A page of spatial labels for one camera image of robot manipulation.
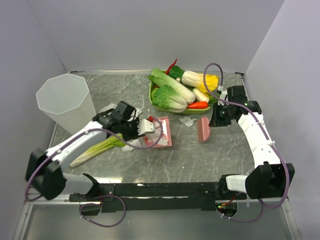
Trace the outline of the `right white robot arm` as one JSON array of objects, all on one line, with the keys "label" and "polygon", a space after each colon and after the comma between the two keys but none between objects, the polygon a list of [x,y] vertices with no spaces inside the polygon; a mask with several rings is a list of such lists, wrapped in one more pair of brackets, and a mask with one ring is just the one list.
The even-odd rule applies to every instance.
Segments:
[{"label": "right white robot arm", "polygon": [[280,198],[288,191],[295,174],[293,164],[283,165],[274,151],[262,109],[257,101],[250,101],[244,86],[236,85],[224,89],[219,86],[218,102],[213,105],[209,127],[226,127],[236,121],[249,144],[254,170],[248,175],[225,174],[219,180],[218,193],[230,199],[236,192],[247,194],[251,199]]}]

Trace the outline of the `pink hand brush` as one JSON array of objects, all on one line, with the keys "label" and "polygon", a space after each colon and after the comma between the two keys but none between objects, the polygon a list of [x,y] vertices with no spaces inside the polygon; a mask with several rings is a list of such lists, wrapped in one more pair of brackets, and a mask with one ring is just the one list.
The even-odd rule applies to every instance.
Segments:
[{"label": "pink hand brush", "polygon": [[210,137],[210,127],[209,127],[209,119],[206,116],[202,116],[197,120],[197,135],[198,142],[203,143],[207,141]]}]

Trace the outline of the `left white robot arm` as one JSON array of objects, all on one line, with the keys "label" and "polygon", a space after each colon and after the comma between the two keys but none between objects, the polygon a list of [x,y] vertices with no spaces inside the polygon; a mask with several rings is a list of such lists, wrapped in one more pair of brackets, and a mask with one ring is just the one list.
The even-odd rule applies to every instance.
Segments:
[{"label": "left white robot arm", "polygon": [[87,173],[67,174],[65,170],[81,154],[108,137],[127,142],[141,137],[143,127],[144,121],[136,116],[136,109],[120,101],[116,108],[98,113],[64,142],[47,150],[34,150],[25,174],[27,188],[35,188],[47,200],[60,194],[80,194],[87,201],[95,200],[99,182]]}]

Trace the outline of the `pink plastic dustpan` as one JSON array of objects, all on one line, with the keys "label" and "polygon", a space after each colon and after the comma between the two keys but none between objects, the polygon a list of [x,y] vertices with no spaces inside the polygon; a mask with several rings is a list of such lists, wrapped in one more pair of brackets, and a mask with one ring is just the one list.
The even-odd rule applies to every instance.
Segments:
[{"label": "pink plastic dustpan", "polygon": [[[162,124],[161,124],[161,119],[168,119],[168,127],[167,128],[163,128],[162,127]],[[160,136],[161,138],[166,138],[168,141],[169,141],[169,145],[167,146],[163,146],[163,145],[159,145],[158,142],[157,144],[155,144],[153,147],[154,148],[164,148],[164,147],[171,147],[172,146],[172,138],[171,138],[171,130],[170,130],[170,122],[169,122],[169,118],[167,116],[164,116],[164,117],[159,117],[158,118],[160,124],[156,121],[156,120],[153,120],[152,122],[155,123],[155,126],[156,126],[156,132],[159,132],[160,133]],[[146,139],[145,139],[145,136],[143,137],[143,140],[144,140],[144,143],[150,147],[151,145],[153,145],[154,143],[150,143],[150,142],[147,142]]]}]

